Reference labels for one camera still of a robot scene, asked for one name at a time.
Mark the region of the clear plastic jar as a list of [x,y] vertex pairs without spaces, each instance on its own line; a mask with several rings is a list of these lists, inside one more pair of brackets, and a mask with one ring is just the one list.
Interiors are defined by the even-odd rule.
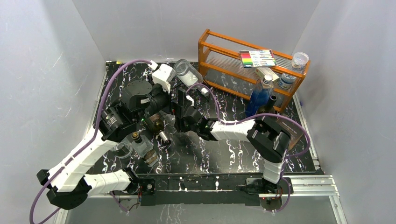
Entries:
[[291,67],[293,70],[302,71],[309,61],[309,56],[304,52],[297,52],[293,55],[291,60]]

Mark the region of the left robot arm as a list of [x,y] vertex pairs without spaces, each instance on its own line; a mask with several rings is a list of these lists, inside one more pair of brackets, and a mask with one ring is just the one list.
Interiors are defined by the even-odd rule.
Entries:
[[81,142],[59,164],[37,173],[40,184],[48,189],[48,201],[71,210],[87,198],[113,191],[135,194],[145,190],[149,178],[139,178],[130,168],[106,174],[90,175],[88,170],[107,151],[115,148],[137,125],[152,115],[171,112],[170,81],[135,80],[109,106],[101,102],[95,124]]

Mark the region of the round clear glass bottle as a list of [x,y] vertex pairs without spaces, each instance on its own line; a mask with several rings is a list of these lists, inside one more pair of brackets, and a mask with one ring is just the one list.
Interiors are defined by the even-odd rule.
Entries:
[[116,157],[126,159],[132,154],[133,148],[130,142],[122,141],[110,150]]

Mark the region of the dark olive wine bottle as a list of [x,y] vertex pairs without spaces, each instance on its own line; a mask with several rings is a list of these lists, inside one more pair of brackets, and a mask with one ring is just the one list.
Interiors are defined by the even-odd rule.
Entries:
[[275,102],[277,101],[277,96],[276,95],[270,95],[267,103],[265,105],[262,105],[258,108],[256,114],[261,114],[261,113],[272,113],[272,114],[277,114],[274,105]]

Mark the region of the large clear glass bottle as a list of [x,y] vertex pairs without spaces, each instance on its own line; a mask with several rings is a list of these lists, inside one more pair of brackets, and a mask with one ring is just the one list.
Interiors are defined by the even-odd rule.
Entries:
[[178,60],[173,66],[175,75],[190,90],[198,90],[204,97],[209,96],[209,90],[200,85],[203,84],[203,76],[198,70],[186,59]]

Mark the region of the orange wooden shelf rack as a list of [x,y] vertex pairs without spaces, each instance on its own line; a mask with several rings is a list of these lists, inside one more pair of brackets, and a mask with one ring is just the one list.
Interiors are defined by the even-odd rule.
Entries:
[[[239,51],[257,49],[263,47],[206,29],[198,40],[198,70],[207,85],[248,100],[259,77],[254,68],[243,67]],[[297,70],[291,55],[278,51],[273,54],[276,66],[272,70],[279,76],[287,73],[296,77],[289,89],[275,81],[273,93],[278,100],[274,108],[282,112],[308,74],[311,61]]]

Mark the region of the blue glass bottle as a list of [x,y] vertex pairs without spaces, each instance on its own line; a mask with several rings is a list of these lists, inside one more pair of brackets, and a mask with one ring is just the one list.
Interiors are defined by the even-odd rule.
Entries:
[[274,89],[272,75],[264,75],[256,81],[249,103],[245,110],[247,117],[256,114],[260,106],[265,105]]

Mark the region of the square clear liquor bottle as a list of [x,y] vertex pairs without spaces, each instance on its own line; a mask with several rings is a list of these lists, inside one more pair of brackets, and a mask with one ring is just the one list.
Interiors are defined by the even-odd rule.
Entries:
[[132,133],[133,142],[131,143],[134,151],[143,159],[148,167],[153,167],[158,161],[158,155],[153,149],[152,142],[138,132]]

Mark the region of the coloured marker pen set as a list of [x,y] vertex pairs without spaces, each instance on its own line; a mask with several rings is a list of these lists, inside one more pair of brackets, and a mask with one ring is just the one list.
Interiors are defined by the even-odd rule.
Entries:
[[276,59],[270,49],[241,50],[239,59],[243,68],[275,67]]

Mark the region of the small white carton box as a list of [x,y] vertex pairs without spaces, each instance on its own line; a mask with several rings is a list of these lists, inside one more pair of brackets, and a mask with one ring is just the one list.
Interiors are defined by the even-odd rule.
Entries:
[[273,82],[279,79],[279,76],[272,69],[267,67],[256,68],[255,72],[261,79],[264,79],[265,75],[271,75]]

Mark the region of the brown book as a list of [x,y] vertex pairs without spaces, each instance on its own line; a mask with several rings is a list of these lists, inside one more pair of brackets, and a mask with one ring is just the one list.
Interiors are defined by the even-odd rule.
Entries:
[[295,123],[289,120],[277,118],[276,122],[289,132],[290,143],[289,143],[288,151],[291,151],[294,148],[294,146],[300,141],[300,139],[304,136],[303,131]]

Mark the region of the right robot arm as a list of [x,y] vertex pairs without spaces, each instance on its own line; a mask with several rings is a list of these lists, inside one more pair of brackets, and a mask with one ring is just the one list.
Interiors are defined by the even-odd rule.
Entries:
[[207,141],[250,142],[264,159],[263,188],[269,193],[281,188],[281,173],[291,135],[269,115],[222,123],[218,119],[205,118],[194,106],[175,106],[174,115],[178,132],[193,131]]

